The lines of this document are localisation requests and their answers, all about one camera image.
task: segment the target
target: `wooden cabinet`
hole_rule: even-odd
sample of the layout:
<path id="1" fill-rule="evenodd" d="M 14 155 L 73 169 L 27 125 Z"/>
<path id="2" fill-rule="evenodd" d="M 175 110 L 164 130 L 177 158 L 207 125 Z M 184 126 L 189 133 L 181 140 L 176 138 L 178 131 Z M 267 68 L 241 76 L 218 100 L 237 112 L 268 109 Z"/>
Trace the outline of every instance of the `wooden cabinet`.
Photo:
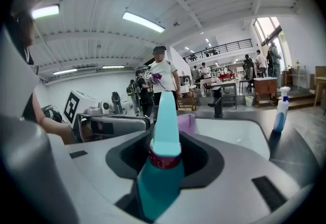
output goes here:
<path id="1" fill-rule="evenodd" d="M 276 105 L 277 83 L 276 78 L 258 78 L 255 81 L 255 101 L 258 106 L 261 103 L 274 103 Z M 261 97 L 268 96 L 268 100 L 262 100 Z"/>

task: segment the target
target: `staircase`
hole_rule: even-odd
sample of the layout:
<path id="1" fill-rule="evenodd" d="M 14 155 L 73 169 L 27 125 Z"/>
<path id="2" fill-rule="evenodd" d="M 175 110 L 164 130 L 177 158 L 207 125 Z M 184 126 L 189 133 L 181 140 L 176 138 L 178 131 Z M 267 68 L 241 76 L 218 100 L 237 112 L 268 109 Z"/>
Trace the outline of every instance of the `staircase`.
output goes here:
<path id="1" fill-rule="evenodd" d="M 304 93 L 300 95 L 289 95 L 289 110 L 300 109 L 314 106 L 315 95 L 311 93 Z"/>

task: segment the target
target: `blue spray bottle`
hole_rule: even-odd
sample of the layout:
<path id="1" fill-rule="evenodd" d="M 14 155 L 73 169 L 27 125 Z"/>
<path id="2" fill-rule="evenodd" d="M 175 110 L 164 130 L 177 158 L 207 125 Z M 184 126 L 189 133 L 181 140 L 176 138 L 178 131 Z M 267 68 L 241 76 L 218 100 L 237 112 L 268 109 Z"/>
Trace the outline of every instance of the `blue spray bottle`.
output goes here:
<path id="1" fill-rule="evenodd" d="M 179 195 L 184 178 L 177 113 L 172 92 L 162 92 L 150 154 L 137 177 L 144 216 L 155 221 Z"/>
<path id="2" fill-rule="evenodd" d="M 286 116 L 287 116 L 287 111 L 289 109 L 289 97 L 287 96 L 287 93 L 290 91 L 290 87 L 282 87 L 280 90 L 281 90 L 282 99 L 279 101 L 277 105 L 277 113 L 276 113 L 276 118 L 274 121 L 274 128 L 273 128 L 275 132 L 283 131 Z"/>

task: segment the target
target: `black faucet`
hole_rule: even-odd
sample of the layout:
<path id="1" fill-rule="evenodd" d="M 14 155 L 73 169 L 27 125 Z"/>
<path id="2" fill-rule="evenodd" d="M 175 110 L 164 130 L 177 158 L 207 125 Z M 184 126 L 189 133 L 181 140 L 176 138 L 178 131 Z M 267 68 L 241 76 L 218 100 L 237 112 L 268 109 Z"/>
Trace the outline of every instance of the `black faucet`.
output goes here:
<path id="1" fill-rule="evenodd" d="M 214 107 L 215 118 L 222 118 L 223 117 L 223 109 L 222 109 L 222 88 L 215 87 L 211 89 L 213 91 L 213 102 L 209 103 L 208 106 Z"/>

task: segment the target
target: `ceiling light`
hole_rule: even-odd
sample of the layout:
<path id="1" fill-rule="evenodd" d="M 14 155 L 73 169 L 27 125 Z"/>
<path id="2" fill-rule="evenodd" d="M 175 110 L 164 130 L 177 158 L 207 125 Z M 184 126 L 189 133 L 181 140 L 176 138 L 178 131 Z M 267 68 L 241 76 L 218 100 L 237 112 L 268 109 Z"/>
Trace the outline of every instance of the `ceiling light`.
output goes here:
<path id="1" fill-rule="evenodd" d="M 164 27 L 162 27 L 160 25 L 157 25 L 157 24 L 155 24 L 152 21 L 149 21 L 147 19 L 144 19 L 144 18 L 141 18 L 141 17 L 136 16 L 134 14 L 131 14 L 129 12 L 125 12 L 125 14 L 123 14 L 122 18 L 126 19 L 126 20 L 130 20 L 130 21 L 135 22 L 135 23 L 138 23 L 140 25 L 149 27 L 150 29 L 155 30 L 155 31 L 160 32 L 160 33 L 165 31 Z"/>
<path id="2" fill-rule="evenodd" d="M 32 11 L 33 19 L 59 14 L 59 6 L 47 6 Z"/>
<path id="3" fill-rule="evenodd" d="M 103 66 L 103 69 L 107 69 L 107 68 L 124 68 L 125 66 Z"/>
<path id="4" fill-rule="evenodd" d="M 71 72 L 75 72 L 75 71 L 77 71 L 77 69 L 73 68 L 73 69 L 68 69 L 68 70 L 62 70 L 62 71 L 58 71 L 58 72 L 53 72 L 53 75 L 66 74 L 66 73 L 71 73 Z"/>

